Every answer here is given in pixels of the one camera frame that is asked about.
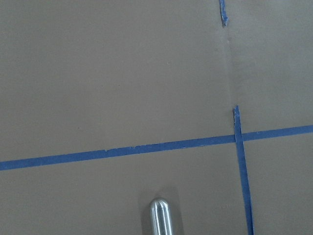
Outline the metal ice scoop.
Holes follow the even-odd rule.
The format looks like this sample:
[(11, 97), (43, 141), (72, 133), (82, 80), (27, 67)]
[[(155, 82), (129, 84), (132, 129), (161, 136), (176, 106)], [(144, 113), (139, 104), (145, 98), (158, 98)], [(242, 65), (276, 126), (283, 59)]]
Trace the metal ice scoop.
[(152, 233), (154, 235), (173, 235), (173, 224), (169, 203), (164, 198), (156, 198), (150, 203)]

